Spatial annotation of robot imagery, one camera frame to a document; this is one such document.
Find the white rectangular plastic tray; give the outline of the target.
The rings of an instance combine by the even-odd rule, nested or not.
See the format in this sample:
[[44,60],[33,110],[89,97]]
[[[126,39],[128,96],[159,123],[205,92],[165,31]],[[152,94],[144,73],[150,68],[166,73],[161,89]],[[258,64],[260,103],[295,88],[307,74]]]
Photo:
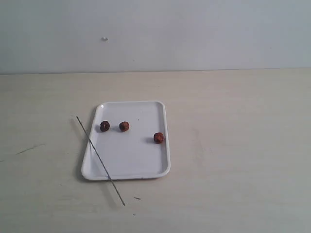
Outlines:
[[[102,121],[110,129],[100,131]],[[126,121],[129,130],[121,132],[119,124]],[[154,142],[161,132],[165,140]],[[89,137],[114,180],[154,179],[168,174],[171,168],[170,147],[165,105],[159,101],[105,102],[94,114]],[[82,176],[91,181],[108,179],[93,148],[87,143]]]

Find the thin metal skewer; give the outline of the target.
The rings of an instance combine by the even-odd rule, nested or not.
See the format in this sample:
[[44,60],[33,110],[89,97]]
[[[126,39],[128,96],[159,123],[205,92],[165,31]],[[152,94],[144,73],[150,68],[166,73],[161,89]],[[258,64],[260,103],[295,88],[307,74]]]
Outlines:
[[110,176],[110,174],[109,174],[107,168],[105,167],[105,165],[104,165],[104,163],[103,163],[101,157],[99,156],[99,153],[97,152],[97,150],[96,150],[94,144],[92,143],[92,141],[91,141],[89,135],[87,134],[86,129],[84,128],[84,126],[83,126],[81,120],[79,119],[78,116],[76,116],[76,119],[78,120],[78,122],[79,122],[79,124],[80,124],[82,130],[84,131],[84,133],[85,133],[85,135],[86,135],[86,137],[87,137],[87,139],[88,139],[88,142],[89,142],[90,146],[93,148],[93,150],[94,150],[95,154],[97,155],[97,158],[99,159],[99,161],[100,161],[100,163],[101,163],[101,165],[102,165],[104,171],[106,172],[107,177],[108,177],[108,180],[111,182],[112,186],[114,187],[114,189],[115,189],[115,191],[116,191],[116,193],[117,193],[117,195],[118,195],[120,201],[122,202],[123,206],[125,206],[125,202],[124,202],[123,198],[121,197],[121,194],[120,194],[119,190],[117,189],[117,187],[116,187],[116,185],[115,185],[113,179],[111,178],[111,176]]

